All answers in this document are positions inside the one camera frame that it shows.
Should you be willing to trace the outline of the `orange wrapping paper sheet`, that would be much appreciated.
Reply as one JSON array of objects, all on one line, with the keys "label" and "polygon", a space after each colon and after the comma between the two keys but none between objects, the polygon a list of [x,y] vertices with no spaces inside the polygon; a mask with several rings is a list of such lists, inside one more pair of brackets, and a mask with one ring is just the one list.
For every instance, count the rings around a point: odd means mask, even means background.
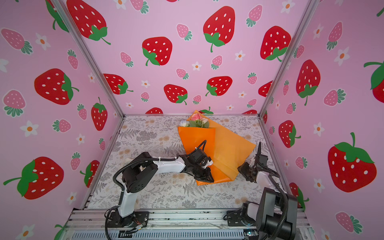
[{"label": "orange wrapping paper sheet", "polygon": [[[207,118],[199,111],[193,114]],[[215,121],[207,119],[210,123],[209,128],[178,127],[185,152],[190,154],[206,140],[204,152],[213,160],[210,169],[214,183],[232,182],[239,174],[238,167],[251,155],[256,145]]]}]

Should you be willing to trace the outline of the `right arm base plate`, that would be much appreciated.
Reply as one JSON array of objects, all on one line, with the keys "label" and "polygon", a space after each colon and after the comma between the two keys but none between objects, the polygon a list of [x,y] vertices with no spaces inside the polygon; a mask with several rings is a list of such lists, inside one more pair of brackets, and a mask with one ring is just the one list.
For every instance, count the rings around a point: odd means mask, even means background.
[{"label": "right arm base plate", "polygon": [[251,227],[256,225],[256,221],[243,216],[241,210],[227,211],[223,220],[227,222],[229,227]]}]

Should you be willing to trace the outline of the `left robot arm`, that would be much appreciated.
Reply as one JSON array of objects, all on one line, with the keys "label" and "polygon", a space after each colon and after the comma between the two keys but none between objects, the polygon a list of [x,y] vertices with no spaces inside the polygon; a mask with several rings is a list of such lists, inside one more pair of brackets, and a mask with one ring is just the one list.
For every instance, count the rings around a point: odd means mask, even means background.
[{"label": "left robot arm", "polygon": [[121,188],[117,206],[106,213],[105,228],[139,229],[147,225],[149,212],[135,211],[138,193],[157,174],[184,173],[195,180],[213,183],[210,166],[213,160],[202,149],[195,149],[187,155],[173,158],[152,157],[148,152],[141,153],[133,161],[118,170],[113,182]]}]

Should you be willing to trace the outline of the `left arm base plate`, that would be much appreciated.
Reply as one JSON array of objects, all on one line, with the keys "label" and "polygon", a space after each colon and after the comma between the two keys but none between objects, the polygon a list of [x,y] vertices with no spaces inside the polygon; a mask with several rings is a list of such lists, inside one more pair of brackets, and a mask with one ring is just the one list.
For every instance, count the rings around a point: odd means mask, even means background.
[{"label": "left arm base plate", "polygon": [[119,212],[112,211],[108,217],[109,228],[141,228],[146,227],[150,212],[133,212],[127,217],[121,217]]}]

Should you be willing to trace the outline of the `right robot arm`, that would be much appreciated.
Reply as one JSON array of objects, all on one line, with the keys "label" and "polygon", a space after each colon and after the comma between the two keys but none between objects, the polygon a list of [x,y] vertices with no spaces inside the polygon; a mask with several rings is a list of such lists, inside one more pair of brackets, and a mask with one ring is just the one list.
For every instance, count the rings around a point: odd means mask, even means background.
[{"label": "right robot arm", "polygon": [[260,202],[246,202],[240,211],[245,226],[256,226],[269,240],[293,240],[296,237],[298,200],[277,183],[280,175],[267,166],[268,156],[258,152],[253,166],[245,162],[238,167],[248,182],[263,188]]}]

